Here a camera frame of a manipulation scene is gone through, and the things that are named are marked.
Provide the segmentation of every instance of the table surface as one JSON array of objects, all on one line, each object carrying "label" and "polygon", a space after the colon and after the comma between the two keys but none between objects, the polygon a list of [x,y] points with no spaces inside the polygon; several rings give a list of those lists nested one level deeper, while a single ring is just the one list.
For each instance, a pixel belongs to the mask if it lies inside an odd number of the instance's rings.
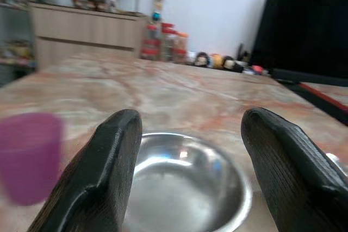
[{"label": "table surface", "polygon": [[305,86],[310,87],[319,94],[322,93],[325,96],[339,102],[343,106],[348,106],[348,87],[333,86],[326,84],[314,84],[314,83],[302,83]]},{"label": "table surface", "polygon": [[[0,118],[52,112],[66,123],[61,169],[111,113],[136,109],[145,130],[180,131],[229,153],[249,176],[254,195],[237,230],[277,231],[240,135],[245,110],[261,106],[299,125],[324,151],[348,162],[346,127],[276,81],[184,65],[80,54],[0,90]],[[15,206],[0,186],[0,231],[26,231],[43,203]]]}]

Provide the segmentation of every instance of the purple plastic cup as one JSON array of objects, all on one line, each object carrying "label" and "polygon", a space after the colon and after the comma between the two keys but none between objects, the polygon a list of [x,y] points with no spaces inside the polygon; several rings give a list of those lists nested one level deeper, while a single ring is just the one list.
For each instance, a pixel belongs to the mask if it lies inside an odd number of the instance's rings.
[{"label": "purple plastic cup", "polygon": [[29,113],[0,122],[0,176],[12,201],[33,205],[46,199],[58,180],[63,122]]}]

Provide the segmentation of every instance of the black monitor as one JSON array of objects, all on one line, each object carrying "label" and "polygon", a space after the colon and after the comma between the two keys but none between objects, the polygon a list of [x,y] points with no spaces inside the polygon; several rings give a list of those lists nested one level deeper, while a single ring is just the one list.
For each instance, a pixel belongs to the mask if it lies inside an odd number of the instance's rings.
[{"label": "black monitor", "polygon": [[251,64],[279,78],[346,83],[348,0],[267,0]]}]

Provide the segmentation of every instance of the stainless steel bowl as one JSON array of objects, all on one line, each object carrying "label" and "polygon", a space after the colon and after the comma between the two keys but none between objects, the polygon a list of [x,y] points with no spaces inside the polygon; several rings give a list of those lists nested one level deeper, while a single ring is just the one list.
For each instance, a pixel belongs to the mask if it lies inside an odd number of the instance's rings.
[{"label": "stainless steel bowl", "polygon": [[246,218],[246,175],[208,142],[144,134],[122,232],[231,232]]}]

